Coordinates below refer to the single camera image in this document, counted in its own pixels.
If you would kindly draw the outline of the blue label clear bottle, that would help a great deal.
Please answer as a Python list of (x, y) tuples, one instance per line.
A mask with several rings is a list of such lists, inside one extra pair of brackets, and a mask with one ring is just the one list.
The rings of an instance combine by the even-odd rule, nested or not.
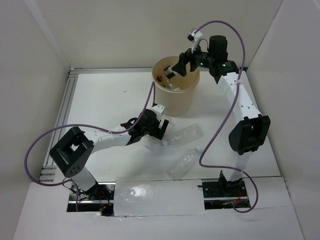
[(150, 151), (157, 151), (165, 146), (165, 142), (153, 136), (148, 136), (145, 140), (144, 146)]

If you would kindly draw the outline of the black label small bottle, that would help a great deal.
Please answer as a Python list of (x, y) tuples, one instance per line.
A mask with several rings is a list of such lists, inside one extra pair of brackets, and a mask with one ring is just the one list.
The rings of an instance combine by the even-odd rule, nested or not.
[(176, 76), (175, 72), (172, 70), (171, 66), (167, 66), (163, 69), (161, 73), (158, 74), (156, 77), (156, 80), (159, 83), (167, 82), (170, 79), (174, 78)]

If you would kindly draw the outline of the red cap red label bottle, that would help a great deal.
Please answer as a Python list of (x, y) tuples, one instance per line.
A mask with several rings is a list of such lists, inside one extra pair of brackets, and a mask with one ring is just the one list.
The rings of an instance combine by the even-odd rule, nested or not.
[(167, 89), (167, 90), (171, 90), (171, 91), (179, 91), (180, 88), (178, 87), (177, 84), (171, 82), (170, 80), (163, 80), (160, 85)]

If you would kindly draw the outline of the clear bottle white cap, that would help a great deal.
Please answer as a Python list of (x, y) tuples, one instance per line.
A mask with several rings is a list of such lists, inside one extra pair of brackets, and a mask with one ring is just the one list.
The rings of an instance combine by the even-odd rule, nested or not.
[(201, 153), (198, 148), (187, 150), (168, 166), (166, 174), (171, 180), (182, 179), (199, 160)]
[(161, 140), (164, 147), (181, 147), (190, 142), (200, 139), (203, 136), (202, 129), (199, 124), (195, 123), (183, 129), (169, 133)]

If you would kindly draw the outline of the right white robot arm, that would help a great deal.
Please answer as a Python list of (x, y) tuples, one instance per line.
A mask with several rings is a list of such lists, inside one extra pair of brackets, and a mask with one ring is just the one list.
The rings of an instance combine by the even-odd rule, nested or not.
[(243, 170), (252, 153), (264, 144), (271, 120), (255, 107), (241, 81), (241, 73), (236, 63), (228, 60), (226, 37), (211, 36), (206, 51), (202, 51), (199, 46), (201, 38), (195, 33), (188, 35), (192, 47), (179, 55), (175, 65), (166, 67), (164, 75), (168, 79), (175, 76), (185, 77), (187, 66), (190, 66), (191, 72), (198, 67), (206, 68), (231, 104), (236, 125), (229, 133), (228, 142), (235, 152), (235, 157), (227, 168), (221, 170), (218, 179), (220, 194), (230, 196), (241, 185)]

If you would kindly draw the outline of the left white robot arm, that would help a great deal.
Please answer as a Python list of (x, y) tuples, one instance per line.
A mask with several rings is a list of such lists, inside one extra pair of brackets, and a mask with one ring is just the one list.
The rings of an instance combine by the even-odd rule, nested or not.
[(89, 156), (112, 147), (135, 144), (149, 135), (162, 140), (169, 121), (162, 121), (166, 107), (155, 104), (143, 111), (140, 118), (131, 118), (110, 131), (84, 132), (78, 126), (70, 128), (49, 151), (49, 155), (66, 178), (72, 179), (88, 200), (97, 197), (98, 182), (85, 167)]

